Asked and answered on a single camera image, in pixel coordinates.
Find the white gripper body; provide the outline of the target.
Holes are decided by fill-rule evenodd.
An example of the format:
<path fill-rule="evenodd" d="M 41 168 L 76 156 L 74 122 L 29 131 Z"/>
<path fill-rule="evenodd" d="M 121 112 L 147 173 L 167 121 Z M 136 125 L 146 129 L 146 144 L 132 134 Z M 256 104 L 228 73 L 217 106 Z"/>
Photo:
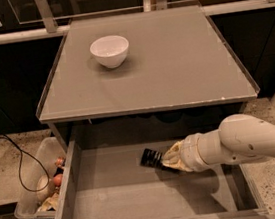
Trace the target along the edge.
<path fill-rule="evenodd" d="M 190 172 L 203 172 L 209 169 L 198 151 L 199 139 L 200 134 L 193 134 L 187 136 L 181 143 L 180 160 Z"/>

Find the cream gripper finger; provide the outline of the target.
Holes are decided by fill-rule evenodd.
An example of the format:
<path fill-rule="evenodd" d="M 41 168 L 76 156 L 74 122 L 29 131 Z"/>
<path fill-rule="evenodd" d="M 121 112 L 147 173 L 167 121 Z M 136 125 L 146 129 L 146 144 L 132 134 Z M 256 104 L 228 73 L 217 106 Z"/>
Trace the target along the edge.
<path fill-rule="evenodd" d="M 163 161 L 163 166 L 166 166 L 168 168 L 173 168 L 173 169 L 176 169 L 178 171 L 184 171 L 184 172 L 190 172 L 191 169 L 188 168 L 187 166 L 185 166 L 185 164 L 183 163 L 183 161 L 181 161 L 180 159 L 177 160 L 177 162 L 171 162 L 171 161 L 167 161 L 167 160 L 164 160 Z"/>
<path fill-rule="evenodd" d="M 163 155 L 163 159 L 166 161 L 178 160 L 180 156 L 180 149 L 182 147 L 182 141 L 178 141 L 170 147 L 169 150 Z"/>

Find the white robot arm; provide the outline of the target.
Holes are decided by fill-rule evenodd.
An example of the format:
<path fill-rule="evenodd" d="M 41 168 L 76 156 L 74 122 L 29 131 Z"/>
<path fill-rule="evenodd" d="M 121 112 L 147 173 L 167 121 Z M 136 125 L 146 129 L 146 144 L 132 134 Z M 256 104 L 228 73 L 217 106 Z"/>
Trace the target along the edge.
<path fill-rule="evenodd" d="M 165 152 L 163 166 L 203 172 L 218 164 L 261 162 L 275 158 L 275 125 L 249 115 L 230 115 L 218 129 L 188 135 Z"/>

